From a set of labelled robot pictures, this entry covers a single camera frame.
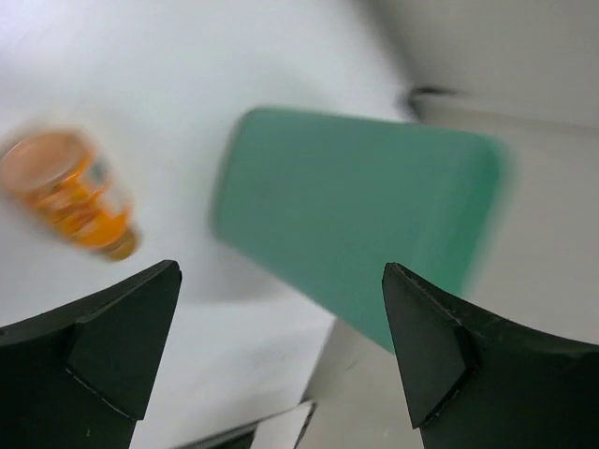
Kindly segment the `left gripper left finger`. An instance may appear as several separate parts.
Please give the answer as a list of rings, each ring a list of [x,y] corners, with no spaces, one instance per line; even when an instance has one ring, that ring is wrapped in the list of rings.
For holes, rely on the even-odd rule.
[[[1,329],[4,448],[127,448],[153,391],[182,284],[161,261]]]

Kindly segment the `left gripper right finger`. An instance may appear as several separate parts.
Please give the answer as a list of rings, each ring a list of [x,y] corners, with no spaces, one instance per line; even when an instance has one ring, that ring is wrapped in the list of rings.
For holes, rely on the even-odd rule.
[[[598,348],[509,321],[409,269],[383,295],[411,424],[427,448],[594,448]]]

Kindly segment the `orange plastic bottle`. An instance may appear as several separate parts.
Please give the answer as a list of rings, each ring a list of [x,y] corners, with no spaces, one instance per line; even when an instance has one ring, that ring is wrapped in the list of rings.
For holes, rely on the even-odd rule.
[[[1,184],[60,238],[121,261],[139,246],[133,203],[95,144],[72,129],[29,134],[1,156]]]

